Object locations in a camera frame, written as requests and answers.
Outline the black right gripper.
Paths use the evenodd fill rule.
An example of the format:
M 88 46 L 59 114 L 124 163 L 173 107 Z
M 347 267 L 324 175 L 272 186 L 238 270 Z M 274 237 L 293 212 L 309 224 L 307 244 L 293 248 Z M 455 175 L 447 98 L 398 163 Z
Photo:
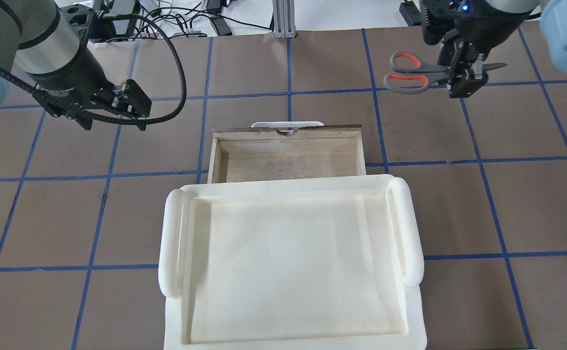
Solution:
M 484 54 L 505 42 L 532 13 L 530 0 L 421 0 L 422 36 L 428 46 L 441 42 L 436 64 L 451 69 L 450 98 L 467 98 L 488 82 Z M 458 38 L 446 38 L 456 31 Z M 461 40 L 482 53 L 460 62 Z

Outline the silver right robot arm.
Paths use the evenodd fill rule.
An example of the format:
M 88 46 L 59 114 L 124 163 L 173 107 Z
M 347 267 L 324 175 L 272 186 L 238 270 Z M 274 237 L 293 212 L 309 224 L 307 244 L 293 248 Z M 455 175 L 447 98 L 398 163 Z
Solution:
M 490 51 L 538 13 L 554 65 L 567 73 L 567 0 L 422 0 L 422 33 L 429 46 L 442 44 L 450 98 L 470 97 L 488 82 L 482 65 Z

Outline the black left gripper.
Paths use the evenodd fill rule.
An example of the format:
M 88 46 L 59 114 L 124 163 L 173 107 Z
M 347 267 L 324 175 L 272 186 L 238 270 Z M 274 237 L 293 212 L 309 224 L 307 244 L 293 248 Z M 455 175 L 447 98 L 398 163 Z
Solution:
M 114 99 L 117 99 L 116 109 L 111 109 L 111 123 L 119 126 L 136 126 L 139 131 L 145 131 L 147 128 L 147 119 L 139 117 L 149 117 L 152 109 L 152 100 L 146 95 L 142 88 L 131 78 L 128 78 L 114 86 L 112 84 L 103 87 L 94 87 L 93 89 L 76 89 L 70 87 L 50 91 L 44 89 L 40 84 L 34 87 L 43 92 L 47 92 L 51 97 L 57 98 L 66 104 L 82 107 L 83 109 L 104 109 L 104 107 L 112 106 Z M 93 120 L 90 118 L 77 117 L 74 113 L 64 109 L 63 107 L 53 104 L 52 102 L 44 102 L 39 98 L 35 98 L 43 109 L 52 115 L 52 117 L 66 117 L 77 122 L 83 129 L 89 131 L 92 127 Z

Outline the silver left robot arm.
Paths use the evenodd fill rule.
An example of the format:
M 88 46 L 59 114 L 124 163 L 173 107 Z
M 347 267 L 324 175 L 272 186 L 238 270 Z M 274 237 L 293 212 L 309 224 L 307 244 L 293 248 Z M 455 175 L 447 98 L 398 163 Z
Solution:
M 115 33 L 108 9 L 99 0 L 92 7 L 0 0 L 0 107 L 16 86 L 53 117 L 87 130 L 94 121 L 145 129 L 150 98 L 134 80 L 110 82 L 87 46 Z

